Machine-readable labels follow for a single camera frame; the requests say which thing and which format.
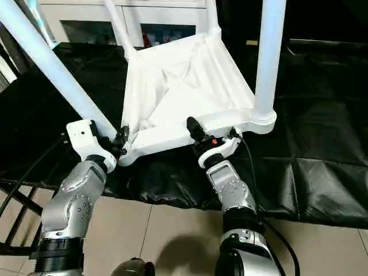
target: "black leather mat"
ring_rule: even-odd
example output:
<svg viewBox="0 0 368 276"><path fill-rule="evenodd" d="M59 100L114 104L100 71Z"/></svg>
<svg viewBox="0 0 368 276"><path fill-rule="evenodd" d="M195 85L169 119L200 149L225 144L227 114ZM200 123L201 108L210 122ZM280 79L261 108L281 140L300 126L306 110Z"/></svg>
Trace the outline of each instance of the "black leather mat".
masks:
<svg viewBox="0 0 368 276"><path fill-rule="evenodd" d="M60 44L55 52L118 128L127 63L120 47ZM235 58L252 88L257 52ZM268 135L245 133L257 189L240 146L230 161L265 216L368 228L368 58L283 53ZM78 115L33 68L0 94L0 179L16 181ZM27 183L57 187L78 157L61 144ZM105 194L180 208L220 209L190 147L138 159L109 176Z"/></svg>

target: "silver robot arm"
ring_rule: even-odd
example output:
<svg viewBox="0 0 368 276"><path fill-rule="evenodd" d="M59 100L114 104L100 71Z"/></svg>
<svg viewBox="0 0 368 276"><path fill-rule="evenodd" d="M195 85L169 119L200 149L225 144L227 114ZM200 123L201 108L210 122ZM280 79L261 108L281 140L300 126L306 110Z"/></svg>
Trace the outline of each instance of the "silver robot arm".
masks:
<svg viewBox="0 0 368 276"><path fill-rule="evenodd" d="M256 213L255 200L231 163L226 160L240 143L240 131L219 141L207 135L192 117L187 128L195 140L200 167L222 203L223 230L216 276L281 275L263 236L264 228Z"/></svg>
<svg viewBox="0 0 368 276"><path fill-rule="evenodd" d="M93 206L104 191L106 175L115 157L97 141L94 124L81 120L67 125L71 144L81 157L42 212L41 242L30 258L36 260L30 276L81 276L83 239Z"/></svg>

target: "white cabinet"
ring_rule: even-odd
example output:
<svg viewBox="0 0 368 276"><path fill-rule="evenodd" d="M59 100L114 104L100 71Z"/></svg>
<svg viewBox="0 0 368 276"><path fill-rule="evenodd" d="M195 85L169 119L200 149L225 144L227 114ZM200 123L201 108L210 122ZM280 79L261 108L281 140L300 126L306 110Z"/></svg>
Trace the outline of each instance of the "white cabinet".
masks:
<svg viewBox="0 0 368 276"><path fill-rule="evenodd" d="M107 8L102 5L41 5L57 42L116 44ZM121 7L118 9L122 19Z"/></svg>
<svg viewBox="0 0 368 276"><path fill-rule="evenodd" d="M207 30L204 0L116 0L135 47L149 47ZM40 0L57 42L115 44L101 0Z"/></svg>
<svg viewBox="0 0 368 276"><path fill-rule="evenodd" d="M122 7L126 28L135 47L154 46L207 30L206 9Z"/></svg>

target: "beige floor tile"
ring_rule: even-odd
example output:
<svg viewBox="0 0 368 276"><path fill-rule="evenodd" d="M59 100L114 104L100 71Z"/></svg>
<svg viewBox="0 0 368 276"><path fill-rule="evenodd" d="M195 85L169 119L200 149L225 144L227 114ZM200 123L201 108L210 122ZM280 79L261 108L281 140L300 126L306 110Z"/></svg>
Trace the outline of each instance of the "beige floor tile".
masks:
<svg viewBox="0 0 368 276"><path fill-rule="evenodd" d="M25 196L28 196L28 194L29 194L29 192L30 192L30 190L31 190L32 188L31 187L29 187L29 186L21 186L20 188L19 188L19 191L22 193L22 194L24 194Z"/></svg>
<svg viewBox="0 0 368 276"><path fill-rule="evenodd" d="M1 276L17 276L18 273L9 271L9 270L2 270L0 269L0 275Z"/></svg>
<svg viewBox="0 0 368 276"><path fill-rule="evenodd" d="M46 189L37 189L36 194L33 197L34 202L39 204L41 207L45 207L47 202L52 198L53 191ZM37 229L41 223L41 217L33 213L31 210L27 210L23 222L19 227L19 230L14 237L13 244L30 246L32 244L33 238L37 232ZM25 258L19 272L27 275L31 273L34 268L34 261Z"/></svg>
<svg viewBox="0 0 368 276"><path fill-rule="evenodd" d="M0 204L2 204L6 198L7 194L0 191ZM4 213L0 217L0 240L4 242L6 237L14 224L22 205L16 200L10 200Z"/></svg>
<svg viewBox="0 0 368 276"><path fill-rule="evenodd" d="M153 206L141 257L157 275L214 275L221 213Z"/></svg>
<svg viewBox="0 0 368 276"><path fill-rule="evenodd" d="M85 273L110 275L123 261L139 256L151 206L102 197L85 240Z"/></svg>
<svg viewBox="0 0 368 276"><path fill-rule="evenodd" d="M357 229L282 220L270 222L295 250L302 276L367 275L368 257ZM287 249L273 233L267 231L267 238L278 255L286 275L294 275L294 264Z"/></svg>
<svg viewBox="0 0 368 276"><path fill-rule="evenodd" d="M0 256L0 269L18 272L27 259L23 256Z"/></svg>

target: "glass cabinet door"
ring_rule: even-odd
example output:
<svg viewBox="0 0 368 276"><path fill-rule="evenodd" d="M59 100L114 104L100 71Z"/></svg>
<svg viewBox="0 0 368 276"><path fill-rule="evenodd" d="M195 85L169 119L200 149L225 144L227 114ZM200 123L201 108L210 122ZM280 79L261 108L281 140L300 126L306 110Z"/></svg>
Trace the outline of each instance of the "glass cabinet door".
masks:
<svg viewBox="0 0 368 276"><path fill-rule="evenodd" d="M135 47L151 47L208 28L207 10L177 7L122 7L126 28Z"/></svg>
<svg viewBox="0 0 368 276"><path fill-rule="evenodd" d="M110 15L103 5L41 5L57 42L117 45ZM118 13L122 18L121 7Z"/></svg>

